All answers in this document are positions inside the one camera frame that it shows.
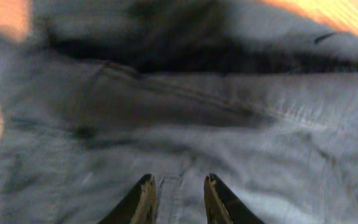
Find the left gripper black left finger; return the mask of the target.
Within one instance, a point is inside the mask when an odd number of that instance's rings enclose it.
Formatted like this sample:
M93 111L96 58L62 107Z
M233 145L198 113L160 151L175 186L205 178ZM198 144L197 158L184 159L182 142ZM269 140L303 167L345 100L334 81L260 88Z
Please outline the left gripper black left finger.
M154 176L145 174L98 224L155 224L157 204Z

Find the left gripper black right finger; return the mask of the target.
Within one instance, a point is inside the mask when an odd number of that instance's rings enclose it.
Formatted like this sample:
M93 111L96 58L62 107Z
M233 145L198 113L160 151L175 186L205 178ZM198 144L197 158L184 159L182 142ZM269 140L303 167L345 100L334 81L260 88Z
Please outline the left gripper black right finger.
M208 224L265 224L216 174L204 180L204 204Z

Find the navy blue shorts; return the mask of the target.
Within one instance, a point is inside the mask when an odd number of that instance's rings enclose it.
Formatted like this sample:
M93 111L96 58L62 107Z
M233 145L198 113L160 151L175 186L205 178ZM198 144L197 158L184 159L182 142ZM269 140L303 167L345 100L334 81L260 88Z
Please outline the navy blue shorts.
M145 174L208 223L358 223L358 36L258 1L35 1L0 30L0 223L98 223Z

